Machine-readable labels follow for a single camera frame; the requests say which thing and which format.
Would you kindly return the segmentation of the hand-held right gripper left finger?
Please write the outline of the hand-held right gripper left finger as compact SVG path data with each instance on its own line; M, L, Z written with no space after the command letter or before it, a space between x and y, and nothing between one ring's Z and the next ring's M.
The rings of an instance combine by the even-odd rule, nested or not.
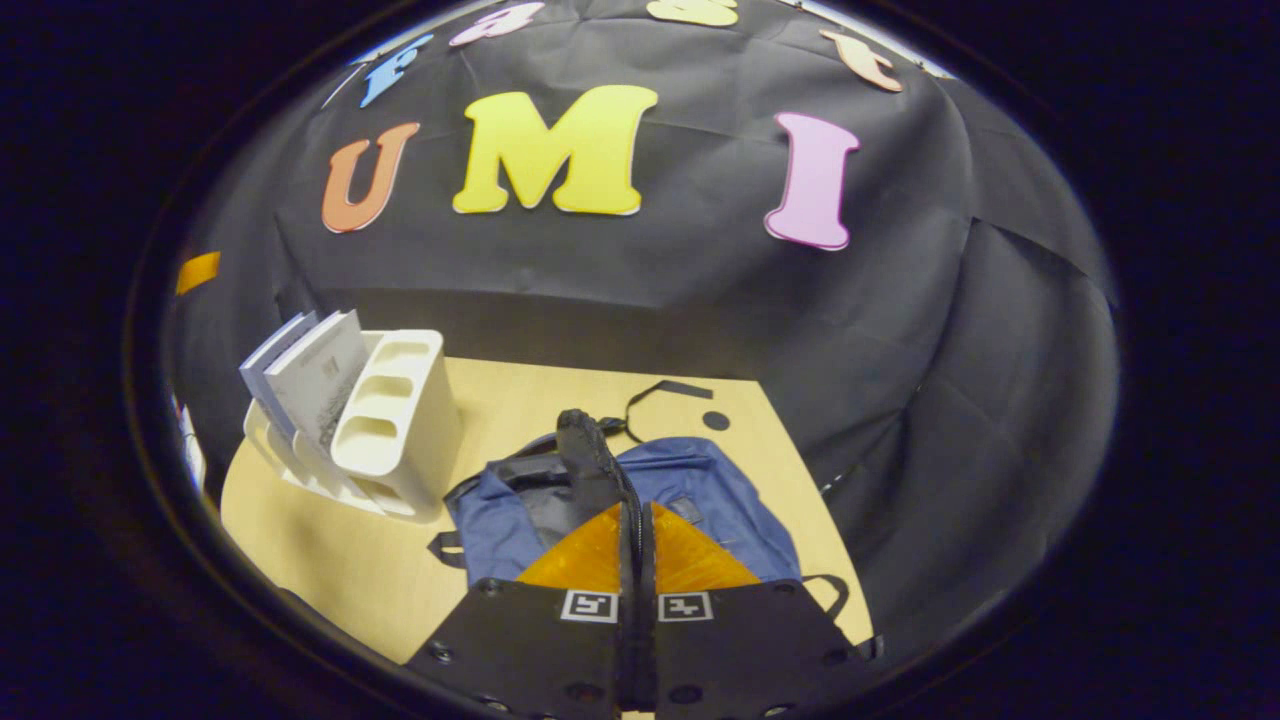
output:
M618 719L639 707L639 524L599 512L515 580L476 582L408 661L484 710Z

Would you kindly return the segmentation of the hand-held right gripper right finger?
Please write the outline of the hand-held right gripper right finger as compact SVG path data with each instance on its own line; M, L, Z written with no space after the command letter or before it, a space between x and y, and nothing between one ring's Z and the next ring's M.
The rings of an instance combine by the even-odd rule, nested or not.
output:
M833 705L876 660L838 625L851 591L831 574L762 582L676 512L653 503L652 623L644 679L658 719L792 719Z

